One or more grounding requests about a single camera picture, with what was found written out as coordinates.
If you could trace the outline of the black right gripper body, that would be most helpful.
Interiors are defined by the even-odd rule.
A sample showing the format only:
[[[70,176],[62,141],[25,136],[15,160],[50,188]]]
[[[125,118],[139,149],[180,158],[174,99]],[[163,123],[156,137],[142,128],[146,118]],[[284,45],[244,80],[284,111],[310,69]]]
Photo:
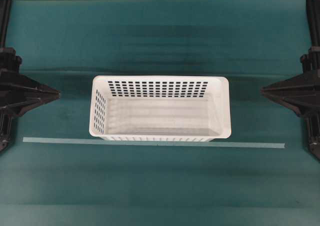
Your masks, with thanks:
[[[320,112],[320,75],[300,74],[295,80],[295,90],[298,92],[294,99],[298,108],[295,114],[303,119],[317,115]]]

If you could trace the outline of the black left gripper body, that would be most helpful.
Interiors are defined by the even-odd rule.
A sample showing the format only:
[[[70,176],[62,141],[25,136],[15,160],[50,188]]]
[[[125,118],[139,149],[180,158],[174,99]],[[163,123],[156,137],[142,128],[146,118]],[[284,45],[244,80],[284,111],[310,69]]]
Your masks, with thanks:
[[[0,112],[13,118],[22,117],[25,111],[27,77],[23,74],[0,70]]]

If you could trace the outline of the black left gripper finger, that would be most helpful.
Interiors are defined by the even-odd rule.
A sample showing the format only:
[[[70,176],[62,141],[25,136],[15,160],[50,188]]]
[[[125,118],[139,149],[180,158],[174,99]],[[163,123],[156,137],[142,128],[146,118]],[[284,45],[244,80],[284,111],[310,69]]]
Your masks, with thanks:
[[[60,99],[60,94],[35,94],[33,96],[29,95],[25,97],[24,103],[22,105],[22,111],[30,111],[38,108],[42,105],[51,103],[55,100]]]
[[[28,79],[22,85],[29,90],[33,90],[33,91],[40,92],[40,93],[56,94],[56,95],[60,94],[60,92],[58,90],[56,90],[46,84],[39,83],[33,79]]]

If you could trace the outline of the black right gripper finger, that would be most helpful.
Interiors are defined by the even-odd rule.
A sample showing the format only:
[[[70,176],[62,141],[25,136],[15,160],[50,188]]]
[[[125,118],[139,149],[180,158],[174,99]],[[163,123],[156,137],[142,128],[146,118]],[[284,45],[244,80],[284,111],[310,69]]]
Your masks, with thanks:
[[[297,84],[290,80],[283,80],[264,86],[260,89],[262,95],[291,95]]]
[[[281,106],[293,111],[294,113],[298,112],[298,108],[295,105],[288,103],[288,102],[284,101],[283,99],[280,99],[278,97],[274,97],[269,94],[262,94],[262,96],[264,96],[265,98],[269,99],[270,101],[272,101],[278,105],[281,105]]]

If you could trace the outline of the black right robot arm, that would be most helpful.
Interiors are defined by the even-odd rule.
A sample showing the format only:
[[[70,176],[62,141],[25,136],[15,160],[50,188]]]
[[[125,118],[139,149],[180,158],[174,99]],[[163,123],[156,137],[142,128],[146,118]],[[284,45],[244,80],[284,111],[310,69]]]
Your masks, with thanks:
[[[267,99],[304,119],[307,149],[320,159],[320,0],[306,0],[306,15],[311,38],[308,53],[300,57],[303,73],[262,87]]]

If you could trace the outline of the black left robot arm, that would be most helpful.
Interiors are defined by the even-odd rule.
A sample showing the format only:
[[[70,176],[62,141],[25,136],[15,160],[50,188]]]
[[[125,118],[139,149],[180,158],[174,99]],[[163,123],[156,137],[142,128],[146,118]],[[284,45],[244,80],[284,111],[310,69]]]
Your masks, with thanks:
[[[0,1],[0,151],[11,141],[12,121],[58,100],[61,93],[20,73],[22,58],[6,47],[12,0]]]

